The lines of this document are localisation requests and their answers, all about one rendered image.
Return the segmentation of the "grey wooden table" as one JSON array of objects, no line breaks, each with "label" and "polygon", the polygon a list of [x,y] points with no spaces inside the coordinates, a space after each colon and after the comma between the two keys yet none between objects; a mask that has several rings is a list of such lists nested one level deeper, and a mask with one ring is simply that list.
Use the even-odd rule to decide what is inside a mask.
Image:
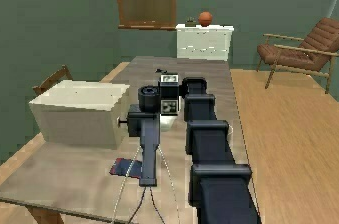
[{"label": "grey wooden table", "polygon": [[[138,102],[137,91],[143,86],[156,86],[161,73],[176,73],[180,79],[204,78],[207,92],[215,96],[214,111],[219,120],[231,126],[228,137],[237,133],[234,126],[236,100],[225,61],[191,60],[164,57],[135,57],[108,83],[127,84],[130,105]],[[122,176],[109,173],[117,158],[132,159],[140,143],[127,130],[116,149],[45,142],[11,176],[0,185],[0,202],[25,207],[38,224],[64,224],[64,215],[98,220],[111,224]],[[160,119],[160,147],[174,182],[181,224],[198,224],[197,209],[188,202],[192,157],[186,153],[184,113]],[[153,195],[166,224],[178,224],[176,206],[168,174],[160,154],[156,155],[157,186]],[[129,177],[118,205],[115,224],[127,224],[137,208],[143,188],[139,180]],[[162,224],[155,212],[150,192],[145,192],[142,206],[130,224]]]}]

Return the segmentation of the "orange basketball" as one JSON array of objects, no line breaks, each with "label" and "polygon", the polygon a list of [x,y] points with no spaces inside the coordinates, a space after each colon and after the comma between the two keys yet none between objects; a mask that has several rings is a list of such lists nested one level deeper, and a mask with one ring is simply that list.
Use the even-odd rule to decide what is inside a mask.
[{"label": "orange basketball", "polygon": [[198,22],[202,27],[207,27],[212,23],[213,16],[210,12],[202,12],[199,15]]}]

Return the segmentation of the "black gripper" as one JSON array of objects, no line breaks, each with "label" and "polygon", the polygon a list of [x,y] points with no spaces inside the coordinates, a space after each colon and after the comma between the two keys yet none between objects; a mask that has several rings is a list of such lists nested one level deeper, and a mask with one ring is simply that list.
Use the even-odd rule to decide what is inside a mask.
[{"label": "black gripper", "polygon": [[[161,149],[158,147],[160,144],[160,115],[159,115],[159,100],[160,93],[159,88],[157,86],[143,86],[140,87],[137,91],[138,103],[131,104],[129,107],[129,111],[125,120],[118,119],[118,125],[126,124],[128,126],[128,133],[130,137],[139,137],[140,138],[140,146],[138,146],[133,158],[132,162],[129,165],[126,175],[121,182],[121,186],[119,189],[119,193],[117,196],[117,200],[114,203],[113,215],[111,224],[115,224],[118,205],[122,199],[123,191],[125,188],[125,184],[127,179],[130,177],[130,171],[135,163],[137,155],[142,149],[142,167],[141,167],[141,177],[139,179],[140,186],[156,186],[156,150],[158,148],[158,152],[162,161],[164,162],[168,178],[170,181],[173,198],[176,206],[177,213],[177,222],[181,224],[180,218],[180,210],[176,195],[176,190],[174,186],[174,182],[171,176],[171,172],[169,169],[169,165],[166,161],[165,155]],[[155,212],[157,213],[159,219],[162,224],[166,224],[163,216],[161,215],[159,209],[156,206],[153,190],[149,187],[151,202]],[[137,208],[129,218],[127,224],[130,224],[134,219],[135,215],[139,211],[142,206],[143,200],[145,198],[146,187],[144,187],[143,192],[141,194],[139,204]]]}]

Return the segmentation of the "white cupboard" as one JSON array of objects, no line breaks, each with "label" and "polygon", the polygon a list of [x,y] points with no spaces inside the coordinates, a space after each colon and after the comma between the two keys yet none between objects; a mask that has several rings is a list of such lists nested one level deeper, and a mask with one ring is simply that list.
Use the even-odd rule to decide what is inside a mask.
[{"label": "white cupboard", "polygon": [[177,57],[227,61],[233,31],[233,26],[178,24]]}]

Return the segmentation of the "brown wooden chair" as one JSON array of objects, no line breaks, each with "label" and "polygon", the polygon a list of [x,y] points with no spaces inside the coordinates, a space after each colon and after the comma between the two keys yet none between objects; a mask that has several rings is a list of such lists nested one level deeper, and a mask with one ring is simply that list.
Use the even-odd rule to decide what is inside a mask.
[{"label": "brown wooden chair", "polygon": [[61,69],[54,72],[48,78],[46,78],[40,85],[33,86],[32,89],[37,95],[41,95],[55,85],[60,79],[65,77],[68,80],[72,80],[73,77],[66,65],[63,65]]}]

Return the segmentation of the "cream open box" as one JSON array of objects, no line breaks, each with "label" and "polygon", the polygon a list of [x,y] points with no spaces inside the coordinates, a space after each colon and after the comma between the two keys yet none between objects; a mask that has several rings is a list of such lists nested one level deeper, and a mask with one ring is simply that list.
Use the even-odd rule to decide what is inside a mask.
[{"label": "cream open box", "polygon": [[29,102],[47,142],[116,149],[127,130],[127,84],[63,80]]}]

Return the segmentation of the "dark blue flat telephone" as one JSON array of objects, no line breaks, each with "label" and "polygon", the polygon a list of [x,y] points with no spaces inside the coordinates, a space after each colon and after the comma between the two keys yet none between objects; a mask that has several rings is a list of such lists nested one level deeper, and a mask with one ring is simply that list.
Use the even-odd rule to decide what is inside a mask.
[{"label": "dark blue flat telephone", "polygon": [[111,175],[125,176],[139,179],[141,177],[142,162],[125,158],[117,158],[113,163],[109,173]]}]

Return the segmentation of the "wooden framed picture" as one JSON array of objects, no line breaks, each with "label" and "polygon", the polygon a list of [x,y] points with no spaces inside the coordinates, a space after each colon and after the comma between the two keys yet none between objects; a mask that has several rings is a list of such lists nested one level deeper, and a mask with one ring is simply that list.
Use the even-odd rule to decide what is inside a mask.
[{"label": "wooden framed picture", "polygon": [[176,0],[117,0],[119,29],[172,31]]}]

